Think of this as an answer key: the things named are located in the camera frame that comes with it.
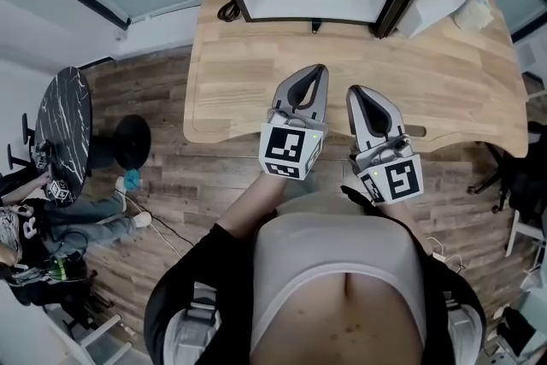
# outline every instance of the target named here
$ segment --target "wooden floor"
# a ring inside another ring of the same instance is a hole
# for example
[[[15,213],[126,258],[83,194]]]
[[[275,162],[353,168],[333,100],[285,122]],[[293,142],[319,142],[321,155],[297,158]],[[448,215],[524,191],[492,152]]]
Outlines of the wooden floor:
[[[196,243],[261,167],[256,159],[258,134],[220,144],[192,144],[185,139],[182,124],[189,58],[190,48],[180,48],[108,62],[85,73],[92,88],[95,133],[112,132],[120,118],[129,114],[142,115],[150,124],[150,158],[141,169],[142,188],[132,195]],[[541,103],[534,112],[537,118],[547,115]],[[350,138],[342,136],[332,135],[326,141],[315,164],[315,172],[323,177],[317,178],[320,190],[338,192],[341,184],[356,183],[345,160],[349,145]],[[422,167],[425,194],[413,202],[415,217],[427,234],[444,245],[446,256],[462,257],[466,266],[462,275],[491,318],[499,306],[516,299],[534,248],[529,241],[519,240],[514,254],[505,258],[512,212],[491,212],[498,186],[477,196],[466,193],[468,185],[478,183],[495,168],[484,145],[460,144],[423,155]],[[120,168],[94,172],[85,195],[109,195],[120,174]],[[181,254],[189,250],[187,243],[162,224],[154,224]],[[90,249],[86,259],[98,271],[96,292],[114,303],[109,312],[119,313],[127,327],[118,336],[145,351],[145,305],[156,282],[178,256],[153,228],[147,228],[121,243]]]

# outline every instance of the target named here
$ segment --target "light wood tabletop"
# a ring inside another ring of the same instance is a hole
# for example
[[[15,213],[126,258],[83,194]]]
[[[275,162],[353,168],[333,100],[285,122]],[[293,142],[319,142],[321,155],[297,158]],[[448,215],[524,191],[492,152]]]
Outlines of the light wood tabletop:
[[[330,73],[326,122],[350,135],[345,94],[364,85],[403,114],[415,150],[484,141],[527,152],[526,90],[501,12],[481,33],[446,18],[416,37],[376,39],[364,26],[308,22],[232,23],[229,0],[203,0],[191,53],[184,134],[214,143],[260,131],[279,83],[311,64]]]

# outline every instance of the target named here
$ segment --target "gray pants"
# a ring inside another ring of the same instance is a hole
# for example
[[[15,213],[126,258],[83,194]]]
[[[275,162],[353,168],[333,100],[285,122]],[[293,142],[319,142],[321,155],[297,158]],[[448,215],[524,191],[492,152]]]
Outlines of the gray pants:
[[[135,221],[121,215],[122,205],[118,194],[96,203],[79,199],[66,208],[46,203],[44,215],[51,233],[44,236],[45,248],[52,256],[68,256],[85,251],[91,244],[107,244],[125,236],[135,229]],[[97,224],[113,215],[112,221]]]

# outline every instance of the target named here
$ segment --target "shoe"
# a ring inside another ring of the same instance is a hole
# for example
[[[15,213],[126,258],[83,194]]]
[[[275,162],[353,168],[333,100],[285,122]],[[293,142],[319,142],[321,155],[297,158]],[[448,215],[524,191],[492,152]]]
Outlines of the shoe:
[[[127,200],[126,200],[127,189],[126,189],[126,185],[124,183],[123,177],[118,177],[118,179],[116,180],[115,188],[116,188],[116,193],[120,195],[120,198],[121,198],[121,204],[122,204],[121,212],[123,213],[124,211],[127,210]]]
[[[152,223],[152,215],[147,211],[142,211],[133,220],[135,221],[136,228],[147,227]]]

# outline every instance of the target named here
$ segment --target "black marble table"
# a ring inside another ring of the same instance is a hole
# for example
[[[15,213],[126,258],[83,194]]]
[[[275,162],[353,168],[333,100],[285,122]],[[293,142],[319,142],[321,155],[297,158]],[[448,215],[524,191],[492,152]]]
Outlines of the black marble table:
[[[77,68],[64,68],[45,91],[35,144],[51,144],[54,177],[67,183],[75,201],[85,182],[91,142],[91,96],[85,76]]]

